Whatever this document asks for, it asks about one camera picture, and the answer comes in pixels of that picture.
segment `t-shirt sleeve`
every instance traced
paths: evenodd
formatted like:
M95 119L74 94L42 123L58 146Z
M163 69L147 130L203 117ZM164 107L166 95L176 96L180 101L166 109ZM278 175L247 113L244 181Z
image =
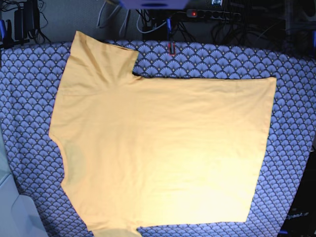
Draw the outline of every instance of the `t-shirt sleeve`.
M77 31L59 91L89 95L133 82L137 56L138 51L102 43Z

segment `blue patterned cloth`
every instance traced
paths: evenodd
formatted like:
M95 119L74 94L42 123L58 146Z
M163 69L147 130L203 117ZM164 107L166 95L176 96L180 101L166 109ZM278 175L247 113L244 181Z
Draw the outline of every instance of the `blue patterned cloth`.
M167 53L165 42L110 43L140 51L134 73L145 77L277 78L267 151L247 221L138 229L144 237L276 236L298 189L315 135L316 62L265 50L200 43L177 43L174 57ZM55 43L3 52L0 121L18 190L34 200L49 236L91 237L60 187L63 163L48 136L70 46Z

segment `white cable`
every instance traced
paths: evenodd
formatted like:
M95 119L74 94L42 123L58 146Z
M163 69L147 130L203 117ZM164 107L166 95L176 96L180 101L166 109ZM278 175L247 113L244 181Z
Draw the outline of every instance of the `white cable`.
M106 26L106 24L103 25L103 26L100 26L101 15L102 15L102 12L103 12L103 10L104 10L106 4L107 4L107 2L104 1L103 5L102 5L102 7L101 7L101 9L100 9L96 28L103 28L103 27ZM114 13L116 13L116 11L117 11L119 8L120 8L120 5L117 5L117 6L114 8L114 10L112 11L112 13L109 15L109 17L105 19L105 22L107 22L107 21L114 15Z
M120 27L119 30L119 36L121 36L122 30L124 29L124 31L126 30L126 25L127 25L127 20L128 20L128 16L129 16L130 10L127 11L124 22L122 24L122 26Z
M137 28L137 30L138 30L140 33L142 33L142 34L148 34L148 33L154 32L155 30L158 30L159 28L161 28L162 26L164 26L164 25L167 23L167 22L163 22L161 25L159 25L159 26L153 28L153 29L150 30L150 31L141 31L141 30L139 29L139 26L138 26L139 20L140 20L140 15L139 15L138 20L137 20L137 22L136 22L136 28Z

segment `patterned fabric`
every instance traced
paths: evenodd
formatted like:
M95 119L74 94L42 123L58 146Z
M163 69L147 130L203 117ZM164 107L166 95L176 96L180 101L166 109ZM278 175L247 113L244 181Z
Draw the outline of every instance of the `patterned fabric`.
M315 135L315 61L199 43L177 43L177 54L172 57L165 42L111 43L140 51L134 72L145 77L277 77L267 151L247 221L139 228L145 237L276 236L296 194ZM60 187L63 163L59 149L48 137L70 46L45 44L3 52L0 120L18 190L35 201L49 236L91 237Z

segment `t-shirt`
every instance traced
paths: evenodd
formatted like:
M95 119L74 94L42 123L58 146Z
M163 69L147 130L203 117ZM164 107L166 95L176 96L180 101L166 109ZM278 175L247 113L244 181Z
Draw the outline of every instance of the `t-shirt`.
M246 221L276 79L147 79L137 56L76 33L49 131L76 212L96 237Z

